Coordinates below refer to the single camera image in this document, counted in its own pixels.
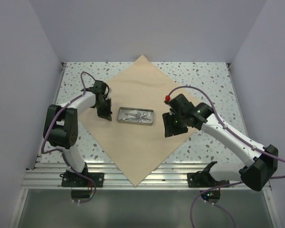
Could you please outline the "steel forceps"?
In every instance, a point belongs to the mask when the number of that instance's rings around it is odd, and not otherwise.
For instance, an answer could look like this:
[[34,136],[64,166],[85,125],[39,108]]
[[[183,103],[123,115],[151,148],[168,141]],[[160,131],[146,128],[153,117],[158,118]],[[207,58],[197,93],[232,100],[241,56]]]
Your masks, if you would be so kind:
[[141,113],[124,113],[127,116],[127,119],[141,119],[143,115]]
[[127,120],[143,121],[149,119],[147,112],[126,113],[126,115],[128,116]]

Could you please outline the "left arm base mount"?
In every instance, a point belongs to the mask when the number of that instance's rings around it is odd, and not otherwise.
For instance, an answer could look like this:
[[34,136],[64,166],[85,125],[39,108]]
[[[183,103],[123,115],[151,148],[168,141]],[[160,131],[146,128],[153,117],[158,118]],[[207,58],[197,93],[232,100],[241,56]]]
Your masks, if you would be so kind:
[[104,183],[103,172],[89,172],[84,168],[80,174],[65,171],[59,175],[62,179],[62,187],[79,188],[79,187],[96,187],[102,188]]

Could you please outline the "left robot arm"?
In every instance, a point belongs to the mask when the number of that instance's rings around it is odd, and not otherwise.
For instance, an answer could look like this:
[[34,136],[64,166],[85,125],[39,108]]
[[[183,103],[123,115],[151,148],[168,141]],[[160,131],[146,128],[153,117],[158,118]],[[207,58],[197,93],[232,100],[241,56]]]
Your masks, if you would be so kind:
[[80,187],[88,183],[89,174],[84,171],[86,162],[76,146],[78,117],[86,110],[94,108],[99,118],[111,121],[109,94],[109,86],[103,81],[96,80],[92,87],[84,87],[82,94],[69,102],[61,105],[52,104],[47,109],[41,153],[60,152],[67,165],[67,171],[74,173],[73,182]]

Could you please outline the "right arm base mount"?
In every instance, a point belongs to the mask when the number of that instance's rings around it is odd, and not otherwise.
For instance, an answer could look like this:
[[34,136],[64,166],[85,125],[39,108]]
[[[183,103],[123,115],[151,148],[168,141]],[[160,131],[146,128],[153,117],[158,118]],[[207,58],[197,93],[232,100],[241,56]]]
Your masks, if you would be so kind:
[[210,175],[211,168],[216,161],[209,163],[202,171],[187,173],[189,188],[212,188],[220,185],[230,184],[228,180],[217,181]]

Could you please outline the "beige cloth mat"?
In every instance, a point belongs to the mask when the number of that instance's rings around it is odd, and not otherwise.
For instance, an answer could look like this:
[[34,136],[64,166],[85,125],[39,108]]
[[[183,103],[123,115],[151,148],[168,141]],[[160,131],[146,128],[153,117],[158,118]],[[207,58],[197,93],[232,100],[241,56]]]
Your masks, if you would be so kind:
[[[169,111],[165,96],[178,87],[145,56],[108,80],[112,92],[112,120],[101,119],[92,109],[79,119],[83,126],[121,170],[137,186],[196,130],[174,137],[164,136],[162,114]],[[151,126],[120,123],[120,107],[151,109],[155,119]]]

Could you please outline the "metal instrument tray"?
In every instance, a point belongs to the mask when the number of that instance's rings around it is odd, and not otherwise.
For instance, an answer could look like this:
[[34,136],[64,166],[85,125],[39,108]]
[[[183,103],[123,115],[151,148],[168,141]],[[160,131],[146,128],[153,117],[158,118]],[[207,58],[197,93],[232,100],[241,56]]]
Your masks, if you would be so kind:
[[154,122],[154,111],[151,109],[120,107],[117,121],[125,124],[151,126]]

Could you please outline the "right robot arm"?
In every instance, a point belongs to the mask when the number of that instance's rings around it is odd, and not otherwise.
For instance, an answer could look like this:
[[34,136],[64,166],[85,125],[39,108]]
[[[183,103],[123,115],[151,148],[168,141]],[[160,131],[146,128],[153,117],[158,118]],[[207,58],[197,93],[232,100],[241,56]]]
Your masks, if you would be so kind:
[[190,187],[215,187],[241,181],[250,189],[261,191],[276,172],[278,149],[257,143],[218,120],[208,104],[194,105],[184,94],[175,98],[166,96],[164,102],[170,107],[168,113],[162,114],[165,137],[187,133],[190,127],[196,128],[218,140],[242,161],[240,165],[210,162],[203,171],[188,174]]

